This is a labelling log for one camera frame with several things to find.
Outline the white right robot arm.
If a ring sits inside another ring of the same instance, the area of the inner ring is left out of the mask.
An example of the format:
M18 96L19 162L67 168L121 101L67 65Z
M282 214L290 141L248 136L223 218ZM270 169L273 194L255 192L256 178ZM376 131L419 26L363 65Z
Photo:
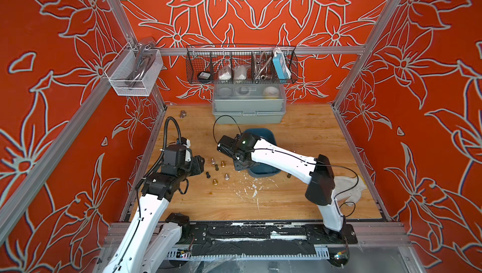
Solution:
M299 155L250 132L243 132L235 138L222 136L217 143L217 151L233 159L235 170L247 170L255 178L272 176L265 171L273 168L301 180L308 186L305 197L318 206L325 228L333 232L342 231L346 218L337 197L348 190L335 192L333 166L326 156Z

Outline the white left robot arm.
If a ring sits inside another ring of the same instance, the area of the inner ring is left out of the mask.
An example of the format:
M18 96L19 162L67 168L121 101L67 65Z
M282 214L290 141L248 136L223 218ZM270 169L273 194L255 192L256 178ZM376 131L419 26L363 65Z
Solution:
M193 238L190 219L170 214L159 233L155 229L174 195L184 195L191 176L201 175L205 159L195 156L174 117L164 124L163 147L155 164L140 181L138 210L104 272L156 272L179 242Z

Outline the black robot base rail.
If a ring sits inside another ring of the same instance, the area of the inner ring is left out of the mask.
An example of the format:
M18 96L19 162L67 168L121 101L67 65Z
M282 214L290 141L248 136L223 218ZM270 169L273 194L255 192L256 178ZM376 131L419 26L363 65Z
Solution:
M194 222L166 259L328 260L357 244L352 225L334 232L317 223Z

